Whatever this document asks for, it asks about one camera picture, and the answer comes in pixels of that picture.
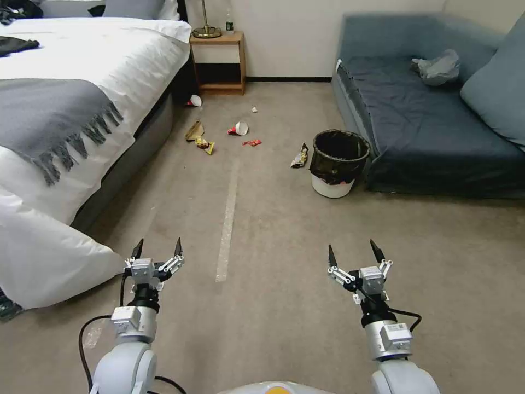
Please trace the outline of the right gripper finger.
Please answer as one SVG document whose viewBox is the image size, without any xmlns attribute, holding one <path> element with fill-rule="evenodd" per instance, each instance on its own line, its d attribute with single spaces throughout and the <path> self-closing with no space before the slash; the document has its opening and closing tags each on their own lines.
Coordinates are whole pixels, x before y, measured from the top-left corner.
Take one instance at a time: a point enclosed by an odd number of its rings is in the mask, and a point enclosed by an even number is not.
<svg viewBox="0 0 525 394">
<path fill-rule="evenodd" d="M 383 275 L 383 279 L 386 280 L 387 274 L 393 265 L 393 261 L 385 257 L 381 248 L 372 239 L 370 239 L 370 246 L 378 264 L 378 268 Z"/>
<path fill-rule="evenodd" d="M 357 288 L 357 279 L 348 271 L 341 269 L 336 261 L 332 245 L 328 245 L 328 275 L 344 288 Z"/>
</svg>

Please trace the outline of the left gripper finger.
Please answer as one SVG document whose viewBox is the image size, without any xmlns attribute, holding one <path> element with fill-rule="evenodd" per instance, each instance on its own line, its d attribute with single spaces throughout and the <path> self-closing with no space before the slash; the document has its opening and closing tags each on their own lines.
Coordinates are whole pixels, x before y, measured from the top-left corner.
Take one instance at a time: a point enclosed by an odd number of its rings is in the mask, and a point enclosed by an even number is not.
<svg viewBox="0 0 525 394">
<path fill-rule="evenodd" d="M 133 263 L 141 257 L 144 239 L 140 239 L 138 244 L 133 248 L 131 257 L 124 260 L 124 270 L 130 271 Z"/>
<path fill-rule="evenodd" d="M 157 278 L 160 281 L 170 279 L 184 265 L 184 255 L 181 238 L 177 239 L 174 255 L 157 268 Z"/>
</svg>

